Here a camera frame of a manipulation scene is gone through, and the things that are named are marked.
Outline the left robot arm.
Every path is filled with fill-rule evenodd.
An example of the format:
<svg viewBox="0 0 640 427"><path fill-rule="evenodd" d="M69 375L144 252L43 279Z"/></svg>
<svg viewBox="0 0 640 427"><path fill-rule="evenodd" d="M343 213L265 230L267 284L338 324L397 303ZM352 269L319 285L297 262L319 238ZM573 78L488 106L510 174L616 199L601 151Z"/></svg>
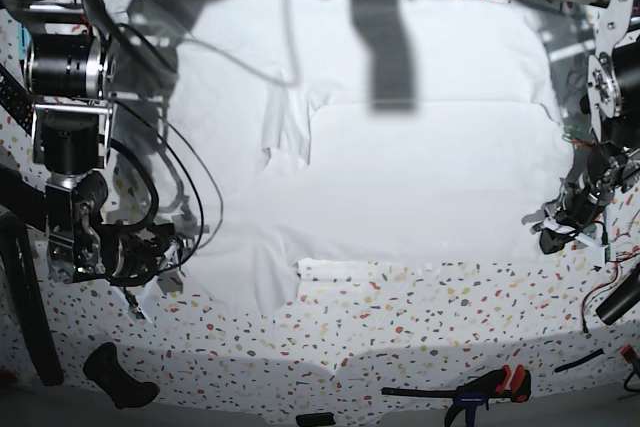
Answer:
<svg viewBox="0 0 640 427"><path fill-rule="evenodd" d="M561 251L577 241L606 256L603 229L591 235L615 193L639 182L639 43L625 37L638 0L610 0L600 15L595 49L588 57L586 101L591 148L578 176L564 180L558 197L544 206L544 218L533 226L543 254Z"/></svg>

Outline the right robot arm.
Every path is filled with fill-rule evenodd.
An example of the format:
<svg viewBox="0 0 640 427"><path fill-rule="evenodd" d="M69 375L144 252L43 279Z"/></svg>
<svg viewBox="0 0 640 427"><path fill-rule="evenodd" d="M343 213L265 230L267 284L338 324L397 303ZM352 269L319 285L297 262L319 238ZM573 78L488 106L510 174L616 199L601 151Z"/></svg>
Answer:
<svg viewBox="0 0 640 427"><path fill-rule="evenodd" d="M486 0L1 0L42 192L4 205L51 276L185 268L267 313L305 259L534 262L573 161L550 19Z"/></svg>

